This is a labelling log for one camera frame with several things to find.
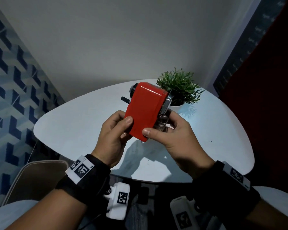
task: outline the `dark red curtain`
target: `dark red curtain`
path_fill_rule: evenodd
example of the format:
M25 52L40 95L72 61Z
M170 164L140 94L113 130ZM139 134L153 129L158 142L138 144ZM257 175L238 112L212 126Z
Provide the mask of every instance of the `dark red curtain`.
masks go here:
M219 98L243 125L255 155L252 185L288 193L288 0Z

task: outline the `green plant leaves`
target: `green plant leaves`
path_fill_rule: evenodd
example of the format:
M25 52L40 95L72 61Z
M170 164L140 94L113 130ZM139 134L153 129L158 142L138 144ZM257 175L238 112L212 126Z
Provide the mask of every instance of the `green plant leaves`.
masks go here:
M184 72L182 69L177 71L167 71L161 74L157 79L157 84L160 88L166 91L172 90L174 98L172 100L173 106L179 106L184 103L198 103L200 100L200 94L204 90L198 89L200 86L192 82L192 72Z

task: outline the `right hand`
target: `right hand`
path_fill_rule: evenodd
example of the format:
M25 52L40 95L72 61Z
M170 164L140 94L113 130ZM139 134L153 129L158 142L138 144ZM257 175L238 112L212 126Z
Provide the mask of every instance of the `right hand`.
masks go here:
M200 146L190 124L172 111L169 122L174 128L162 132L154 128L145 128L142 134L163 144L177 165L193 179L211 168L215 161Z

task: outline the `red pencil sharpener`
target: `red pencil sharpener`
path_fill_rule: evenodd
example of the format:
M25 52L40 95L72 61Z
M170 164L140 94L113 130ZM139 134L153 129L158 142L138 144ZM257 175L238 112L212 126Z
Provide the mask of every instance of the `red pencil sharpener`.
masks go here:
M172 95L148 82L140 82L133 85L130 90L129 99L122 97L121 100L128 103L125 118L131 116L133 125L129 134L146 142L142 130L146 127L153 127L163 131L169 117L166 116L168 107L172 102Z

